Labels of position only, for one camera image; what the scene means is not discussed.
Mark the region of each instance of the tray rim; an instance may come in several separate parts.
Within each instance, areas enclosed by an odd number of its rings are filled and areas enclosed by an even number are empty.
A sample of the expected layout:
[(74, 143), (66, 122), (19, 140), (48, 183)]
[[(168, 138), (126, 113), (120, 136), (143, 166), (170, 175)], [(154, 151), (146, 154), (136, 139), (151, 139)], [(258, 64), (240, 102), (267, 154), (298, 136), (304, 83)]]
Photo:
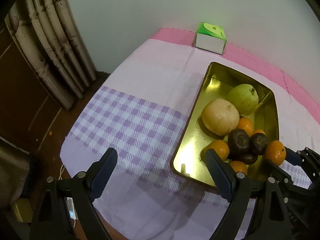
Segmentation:
[[(219, 65), (222, 65), (222, 66), (224, 66), (224, 67), (230, 68), (230, 69), (232, 69), (232, 70), (234, 70), (234, 71), (237, 71), (237, 72), (239, 72), (239, 73), (241, 73), (241, 74), (243, 74), (243, 75), (246, 75), (246, 74), (244, 74), (244, 73), (242, 73), (242, 72), (240, 72), (240, 71), (238, 71), (238, 70), (236, 70), (236, 69), (233, 69), (233, 68), (231, 68), (231, 67), (225, 66), (225, 65), (223, 65), (223, 64), (221, 64), (221, 63), (219, 63), (219, 62), (216, 62), (216, 61), (212, 61), (212, 62), (209, 64), (209, 66), (208, 66), (208, 68), (207, 68), (207, 71), (206, 71), (205, 74), (204, 74), (204, 78), (203, 78), (203, 80), (202, 80), (201, 86), (200, 86), (200, 88), (199, 88), (198, 94), (197, 94), (197, 96), (196, 96), (196, 100), (195, 100), (195, 102), (194, 102), (194, 104), (193, 104), (193, 107), (192, 107), (192, 109), (191, 109), (191, 112), (190, 112), (190, 115), (189, 115), (189, 117), (188, 117), (188, 120), (187, 120), (187, 122), (186, 122), (185, 128), (183, 129), (183, 132), (182, 132), (182, 134), (181, 134), (181, 136), (180, 136), (180, 139), (179, 139), (179, 141), (178, 141), (178, 143), (177, 143), (177, 146), (176, 146), (176, 148), (175, 148), (175, 150), (174, 150), (174, 152), (173, 152), (173, 154), (172, 154), (172, 157), (171, 157), (171, 159), (170, 159), (170, 169), (172, 170), (172, 172), (173, 172), (174, 174), (176, 174), (176, 175), (178, 175), (178, 176), (180, 176), (180, 177), (183, 177), (183, 178), (185, 178), (185, 179), (191, 180), (191, 181), (193, 181), (193, 182), (195, 182), (195, 183), (197, 183), (197, 184), (201, 184), (201, 185), (203, 185), (203, 186), (207, 186), (207, 187), (210, 187), (210, 188), (213, 188), (213, 189), (217, 189), (217, 187), (215, 187), (215, 186), (213, 186), (213, 185), (207, 184), (207, 183), (205, 183), (205, 182), (202, 182), (202, 181), (200, 181), (200, 180), (197, 180), (197, 179), (194, 179), (194, 178), (192, 178), (192, 177), (190, 177), (190, 176), (187, 176), (187, 175), (185, 175), (185, 174), (183, 174), (183, 173), (181, 173), (181, 172), (178, 172), (178, 171), (175, 169), (175, 167), (173, 166), (173, 161), (174, 161), (174, 159), (175, 159), (175, 157), (176, 157), (176, 155), (177, 155), (177, 153), (178, 153), (179, 147), (180, 147), (180, 145), (181, 145), (181, 142), (182, 142), (182, 140), (183, 140), (183, 137), (184, 137), (184, 135), (185, 135), (185, 133), (186, 133), (186, 130), (187, 130), (187, 128), (188, 128), (188, 125), (189, 125), (189, 123), (190, 123), (191, 116), (192, 116), (193, 111), (194, 111), (194, 109), (195, 109), (195, 107), (196, 107), (196, 103), (197, 103), (197, 101), (198, 101), (198, 98), (199, 98), (200, 93), (201, 93), (201, 91), (202, 91), (202, 87), (203, 87), (203, 85), (204, 85), (205, 79), (206, 79), (206, 77), (207, 77), (207, 75), (208, 75), (208, 73), (209, 73), (210, 66), (211, 66), (212, 64), (219, 64)], [(259, 82), (259, 81), (257, 81), (257, 80), (255, 80), (255, 81), (258, 82), (262, 87), (270, 90), (270, 91), (272, 92), (272, 94), (273, 94), (273, 98), (276, 99), (274, 92), (273, 92), (270, 88), (266, 87), (264, 84), (262, 84), (261, 82)], [(276, 107), (276, 118), (277, 118), (277, 130), (278, 130), (277, 140), (279, 140), (279, 117), (278, 117), (278, 109), (277, 109), (277, 107)]]

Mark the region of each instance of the white wall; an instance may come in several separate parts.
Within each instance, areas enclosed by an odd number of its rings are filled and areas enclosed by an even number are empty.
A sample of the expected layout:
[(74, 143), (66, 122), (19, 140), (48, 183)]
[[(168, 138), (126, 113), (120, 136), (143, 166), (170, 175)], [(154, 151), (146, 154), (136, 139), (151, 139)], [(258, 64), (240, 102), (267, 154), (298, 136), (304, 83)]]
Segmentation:
[(111, 73), (161, 27), (205, 21), (292, 76), (320, 103), (320, 23), (305, 0), (68, 0), (100, 71)]

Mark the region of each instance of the white cable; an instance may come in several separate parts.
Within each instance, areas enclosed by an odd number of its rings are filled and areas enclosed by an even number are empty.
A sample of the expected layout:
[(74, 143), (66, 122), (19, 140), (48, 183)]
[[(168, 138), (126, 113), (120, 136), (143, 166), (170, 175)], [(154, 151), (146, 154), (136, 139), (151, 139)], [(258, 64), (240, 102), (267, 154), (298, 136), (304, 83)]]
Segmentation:
[(62, 179), (62, 173), (64, 172), (65, 170), (65, 166), (62, 164), (61, 168), (60, 168), (60, 175), (59, 175), (59, 179), (58, 180), (61, 180)]

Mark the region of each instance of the orange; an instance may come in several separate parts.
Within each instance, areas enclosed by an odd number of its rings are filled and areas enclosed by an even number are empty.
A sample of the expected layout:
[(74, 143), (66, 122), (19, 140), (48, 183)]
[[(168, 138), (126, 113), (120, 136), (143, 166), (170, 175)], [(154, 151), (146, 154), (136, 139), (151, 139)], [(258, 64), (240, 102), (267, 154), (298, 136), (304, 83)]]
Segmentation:
[(245, 130), (247, 135), (251, 137), (252, 132), (253, 132), (253, 125), (252, 122), (246, 118), (246, 117), (241, 117), (238, 123), (237, 128)]
[(243, 162), (232, 161), (230, 162), (230, 166), (233, 168), (235, 172), (243, 172), (245, 175), (248, 175), (247, 166), (245, 166)]
[(208, 149), (214, 149), (223, 161), (228, 158), (228, 155), (230, 153), (228, 144), (223, 140), (215, 140), (212, 143), (209, 143), (205, 148), (205, 151), (207, 151)]
[(270, 160), (275, 165), (280, 166), (285, 159), (286, 152), (282, 142), (275, 140), (268, 144), (264, 155), (266, 160)]
[(262, 129), (256, 129), (256, 130), (254, 130), (253, 132), (252, 132), (252, 135), (254, 135), (255, 133), (263, 133), (264, 135), (266, 135), (266, 133), (264, 132), (264, 130), (262, 130)]

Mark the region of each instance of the pink tablecloth border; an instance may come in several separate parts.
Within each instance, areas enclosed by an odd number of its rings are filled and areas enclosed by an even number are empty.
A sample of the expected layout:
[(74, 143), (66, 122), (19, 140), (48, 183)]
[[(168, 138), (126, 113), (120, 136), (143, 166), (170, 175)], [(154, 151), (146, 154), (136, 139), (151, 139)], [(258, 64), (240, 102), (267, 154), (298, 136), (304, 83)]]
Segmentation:
[[(154, 40), (165, 41), (178, 45), (192, 46), (195, 33), (173, 28), (163, 28), (151, 38)], [(273, 65), (263, 61), (247, 50), (241, 49), (230, 43), (226, 44), (226, 48), (222, 57), (264, 76), (268, 80), (285, 89), (288, 94), (294, 97), (295, 100), (304, 106), (309, 111), (311, 116), (320, 124), (319, 104), (316, 103), (312, 97), (300, 85), (297, 84), (297, 82), (295, 82), (282, 70), (277, 69)]]

